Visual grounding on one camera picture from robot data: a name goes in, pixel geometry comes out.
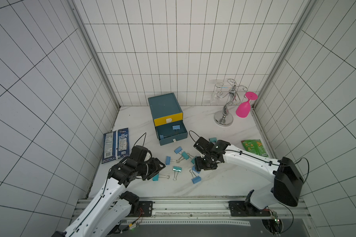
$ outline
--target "mounting plate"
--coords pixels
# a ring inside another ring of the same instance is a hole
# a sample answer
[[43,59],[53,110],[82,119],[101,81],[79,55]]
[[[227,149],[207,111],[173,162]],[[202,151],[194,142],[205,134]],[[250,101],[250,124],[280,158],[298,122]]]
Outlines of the mounting plate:
[[[242,206],[244,205],[244,201],[229,201],[228,206],[231,211],[231,216],[252,216],[242,210]],[[259,210],[258,212],[254,212],[253,216],[270,216],[269,211]]]
[[135,215],[128,215],[127,217],[138,217],[140,215],[140,208],[144,211],[143,217],[151,217],[153,211],[153,201],[140,201],[138,203],[137,213]]

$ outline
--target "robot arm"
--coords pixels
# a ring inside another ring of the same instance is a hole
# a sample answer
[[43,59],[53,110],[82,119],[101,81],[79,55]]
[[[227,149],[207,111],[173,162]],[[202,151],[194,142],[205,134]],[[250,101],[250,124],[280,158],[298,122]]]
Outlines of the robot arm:
[[[106,236],[124,217],[135,215],[139,210],[139,197],[128,191],[124,192],[129,183],[137,176],[141,176],[142,180],[149,180],[163,168],[165,164],[151,157],[147,148],[134,146],[130,156],[109,170],[105,184],[82,214],[64,232],[56,231],[52,237]],[[108,211],[118,196],[120,200]]]
[[303,179],[294,163],[286,157],[281,160],[262,157],[218,140],[215,144],[200,137],[194,145],[202,155],[195,159],[195,169],[213,170],[220,163],[239,165],[251,170],[271,183],[249,192],[245,209],[249,215],[266,206],[282,202],[295,207],[298,205]]

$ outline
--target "green snack bag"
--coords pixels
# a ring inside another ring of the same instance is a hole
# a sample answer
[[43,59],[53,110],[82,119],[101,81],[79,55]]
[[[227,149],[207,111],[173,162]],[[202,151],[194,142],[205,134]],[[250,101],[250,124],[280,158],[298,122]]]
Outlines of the green snack bag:
[[249,151],[256,155],[261,155],[263,157],[268,157],[268,154],[265,151],[264,146],[261,143],[261,140],[244,140],[241,141],[242,146],[244,146],[246,151]]

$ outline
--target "teal storage box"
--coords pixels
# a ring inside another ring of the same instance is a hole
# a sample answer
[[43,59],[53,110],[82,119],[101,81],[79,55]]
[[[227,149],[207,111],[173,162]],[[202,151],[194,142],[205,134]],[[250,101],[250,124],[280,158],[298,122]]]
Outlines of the teal storage box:
[[156,127],[183,120],[183,112],[174,93],[149,97],[148,102]]
[[[180,125],[181,129],[173,130],[172,127],[175,125]],[[157,138],[159,140],[159,144],[161,146],[166,145],[168,143],[172,143],[174,142],[174,140],[179,141],[187,138],[187,130],[182,120],[171,122],[161,126],[156,126],[156,133],[157,133]]]

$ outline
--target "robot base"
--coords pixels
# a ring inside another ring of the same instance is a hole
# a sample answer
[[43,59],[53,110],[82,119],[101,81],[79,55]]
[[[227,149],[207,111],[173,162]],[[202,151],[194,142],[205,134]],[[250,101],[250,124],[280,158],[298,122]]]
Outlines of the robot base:
[[231,211],[231,216],[270,216],[269,211],[258,210],[252,206],[252,204],[245,203],[245,201],[229,201],[228,206]]

